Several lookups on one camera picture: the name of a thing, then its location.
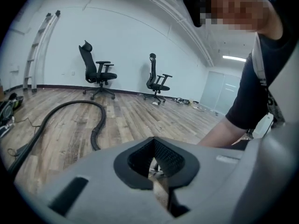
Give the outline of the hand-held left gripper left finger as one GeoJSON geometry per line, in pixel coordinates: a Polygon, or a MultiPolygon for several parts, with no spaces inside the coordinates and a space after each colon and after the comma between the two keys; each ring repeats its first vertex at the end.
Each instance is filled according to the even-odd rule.
{"type": "Polygon", "coordinates": [[[92,152],[40,191],[35,211],[48,224],[171,224],[148,172],[174,143],[149,137],[92,152]]]}

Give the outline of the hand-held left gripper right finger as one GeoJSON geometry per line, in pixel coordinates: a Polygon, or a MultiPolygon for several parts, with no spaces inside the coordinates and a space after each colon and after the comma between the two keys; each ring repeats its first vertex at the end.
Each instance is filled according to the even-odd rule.
{"type": "Polygon", "coordinates": [[[241,224],[237,202],[244,187],[233,187],[241,151],[195,146],[154,137],[153,157],[168,193],[167,215],[190,224],[241,224]]]}

